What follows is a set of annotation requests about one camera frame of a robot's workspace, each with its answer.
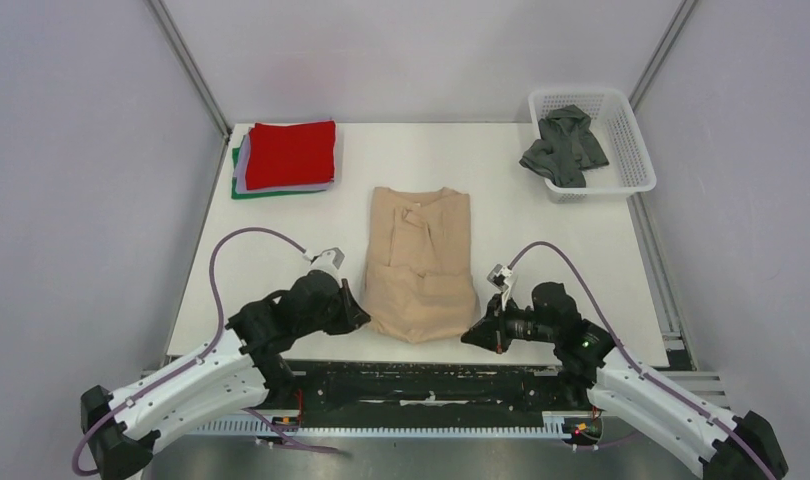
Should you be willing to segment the beige t shirt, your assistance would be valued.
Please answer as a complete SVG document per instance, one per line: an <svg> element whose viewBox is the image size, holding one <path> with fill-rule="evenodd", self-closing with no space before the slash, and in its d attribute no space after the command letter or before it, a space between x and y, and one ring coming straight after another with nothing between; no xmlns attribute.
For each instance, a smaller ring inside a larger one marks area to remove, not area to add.
<svg viewBox="0 0 810 480"><path fill-rule="evenodd" d="M411 344L465 333L478 308L471 231L467 193L375 188L362 293L370 329Z"/></svg>

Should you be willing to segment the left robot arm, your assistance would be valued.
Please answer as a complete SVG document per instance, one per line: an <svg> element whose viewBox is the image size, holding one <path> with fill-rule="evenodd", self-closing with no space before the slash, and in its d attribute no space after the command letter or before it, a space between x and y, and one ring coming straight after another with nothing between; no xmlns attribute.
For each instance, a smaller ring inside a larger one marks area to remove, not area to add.
<svg viewBox="0 0 810 480"><path fill-rule="evenodd" d="M190 430L226 414L296 397L296 377L283 359L316 332L350 334L371 320L345 280L311 270L286 290L244 305L215 341L134 383L96 385L80 398L79 444L102 479L127 479Z"/></svg>

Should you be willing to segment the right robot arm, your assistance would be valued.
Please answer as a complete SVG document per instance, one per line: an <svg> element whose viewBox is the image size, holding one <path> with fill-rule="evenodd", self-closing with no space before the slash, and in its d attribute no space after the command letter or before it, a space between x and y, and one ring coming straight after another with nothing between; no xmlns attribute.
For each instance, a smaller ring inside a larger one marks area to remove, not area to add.
<svg viewBox="0 0 810 480"><path fill-rule="evenodd" d="M738 416L643 366L606 329L583 318L560 283L537 285L526 308L494 295L461 340L498 354L515 340L553 345L566 405L590 403L620 418L700 479L782 479L789 472L764 417L754 411Z"/></svg>

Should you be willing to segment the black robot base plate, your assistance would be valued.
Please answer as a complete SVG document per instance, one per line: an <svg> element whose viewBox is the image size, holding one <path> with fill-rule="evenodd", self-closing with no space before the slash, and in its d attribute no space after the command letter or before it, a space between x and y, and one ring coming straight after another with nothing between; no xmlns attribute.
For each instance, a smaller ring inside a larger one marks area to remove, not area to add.
<svg viewBox="0 0 810 480"><path fill-rule="evenodd" d="M552 366L289 360L294 378L265 409L307 427L537 427L545 412L590 416L584 391Z"/></svg>

